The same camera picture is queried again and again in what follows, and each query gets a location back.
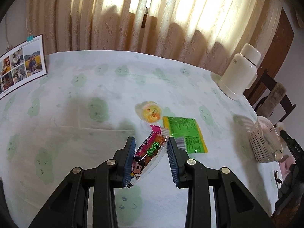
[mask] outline white basket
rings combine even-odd
[[[254,156],[259,163],[279,161],[283,157],[283,148],[272,123],[258,116],[249,134]]]

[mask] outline wooden door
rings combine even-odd
[[[286,16],[285,11],[282,9],[281,16],[279,19],[279,24],[275,32],[275,35],[273,37],[272,43],[262,61],[262,64],[257,70],[257,79],[253,83],[251,88],[244,92],[244,96],[246,98],[249,96],[252,89],[257,84],[258,80],[262,76],[265,69],[268,70],[268,75],[271,76],[272,78],[276,76],[289,51],[289,48],[293,40],[293,36],[294,34],[291,25],[289,23],[289,20]],[[256,90],[256,92],[253,94],[251,99],[249,100],[250,104],[254,105],[262,96],[262,94],[265,92],[265,90],[266,90],[266,86],[264,84],[261,84]]]

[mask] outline thermos handle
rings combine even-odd
[[[256,79],[257,79],[257,73],[255,73],[255,76],[252,78],[251,82],[246,87],[246,90],[248,90],[249,88],[251,88],[252,84],[255,82]]]

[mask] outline cartoon girl on wrapper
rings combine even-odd
[[[145,160],[140,156],[134,156],[133,164],[131,168],[131,178],[139,179],[139,175],[142,173],[143,169],[145,168]]]

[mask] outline photo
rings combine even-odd
[[[24,64],[14,68],[12,70],[12,73],[13,73],[13,78],[14,78],[15,84],[19,81],[22,81],[23,79],[25,79],[27,77]]]
[[[23,52],[27,76],[29,77],[42,71],[40,42],[36,41],[23,47]]]
[[[1,73],[0,75],[5,75],[6,73],[8,73],[9,71],[11,71],[11,65],[10,65],[10,57],[8,56],[7,58],[3,59],[3,61],[1,62]]]
[[[11,68],[15,68],[17,66],[19,66],[20,64],[24,63],[24,59],[23,59],[23,50],[17,50],[16,52],[14,52],[13,54],[11,54],[9,56],[10,58],[10,62],[11,62]]]
[[[4,90],[3,90],[2,82],[0,82],[0,94],[3,92],[4,92]]]
[[[14,85],[12,72],[8,72],[4,76],[2,76],[1,81],[2,81],[2,85],[3,85],[4,90],[6,90],[9,87],[11,87],[12,85]]]

